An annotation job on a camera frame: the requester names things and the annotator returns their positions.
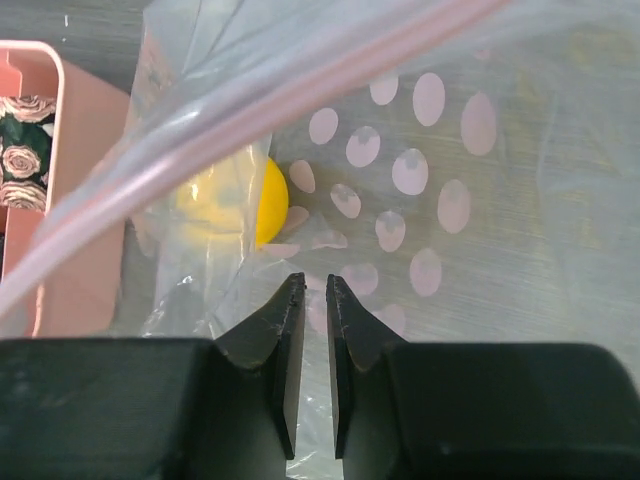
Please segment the yellow toy lemon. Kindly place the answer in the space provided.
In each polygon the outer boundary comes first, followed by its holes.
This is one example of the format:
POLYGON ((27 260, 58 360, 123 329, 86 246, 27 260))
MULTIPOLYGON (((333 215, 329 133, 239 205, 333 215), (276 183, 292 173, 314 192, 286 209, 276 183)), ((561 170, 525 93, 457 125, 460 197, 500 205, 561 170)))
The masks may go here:
POLYGON ((286 223, 289 192, 285 177, 269 159, 261 188, 245 167, 252 158, 240 155, 218 163, 176 190, 175 207, 182 235, 192 244, 227 240, 244 229, 244 207, 251 193, 259 194, 255 225, 258 246, 272 241, 286 223))

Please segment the clear zip top bag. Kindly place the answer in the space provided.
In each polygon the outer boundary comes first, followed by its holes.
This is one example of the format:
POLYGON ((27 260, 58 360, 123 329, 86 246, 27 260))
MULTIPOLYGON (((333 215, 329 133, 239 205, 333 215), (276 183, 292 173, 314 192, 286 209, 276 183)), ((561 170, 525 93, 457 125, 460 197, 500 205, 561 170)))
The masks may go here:
POLYGON ((42 36, 64 2, 1 6, 1 98, 56 100, 43 212, 2 207, 1 344, 214 340, 305 278, 294 457, 335 455, 326 286, 409 342, 586 343, 639 395, 635 1, 145 1, 127 92, 42 36), (266 162, 286 223, 204 245, 176 190, 266 162))

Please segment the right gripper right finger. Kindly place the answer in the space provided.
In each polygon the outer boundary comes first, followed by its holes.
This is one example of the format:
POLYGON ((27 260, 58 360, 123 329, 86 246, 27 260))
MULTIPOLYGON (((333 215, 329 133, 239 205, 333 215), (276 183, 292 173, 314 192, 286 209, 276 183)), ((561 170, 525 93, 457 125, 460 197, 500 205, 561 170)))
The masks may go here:
POLYGON ((335 455, 347 479, 635 479, 639 395, 586 343, 409 342, 327 280, 335 455))

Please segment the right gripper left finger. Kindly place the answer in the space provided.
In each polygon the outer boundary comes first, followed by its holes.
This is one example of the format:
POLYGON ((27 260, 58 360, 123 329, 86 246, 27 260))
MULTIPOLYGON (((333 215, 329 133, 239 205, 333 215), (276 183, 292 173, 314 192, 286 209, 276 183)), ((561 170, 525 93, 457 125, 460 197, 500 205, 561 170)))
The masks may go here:
POLYGON ((217 339, 1 344, 5 479, 282 479, 294 457, 305 278, 217 339))

